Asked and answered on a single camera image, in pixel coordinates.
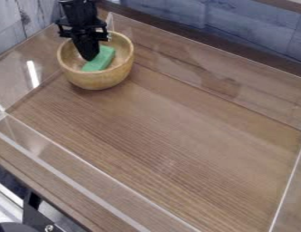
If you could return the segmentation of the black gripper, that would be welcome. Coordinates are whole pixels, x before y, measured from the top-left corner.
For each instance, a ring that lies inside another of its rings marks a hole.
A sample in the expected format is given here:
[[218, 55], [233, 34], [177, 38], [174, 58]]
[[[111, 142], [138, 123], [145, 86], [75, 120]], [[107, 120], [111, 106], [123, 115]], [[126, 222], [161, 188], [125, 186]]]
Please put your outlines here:
[[59, 0], [59, 5], [65, 13], [57, 21], [59, 36], [73, 39], [79, 54], [91, 61], [99, 53], [99, 41], [110, 39], [107, 24], [98, 18], [95, 1]]

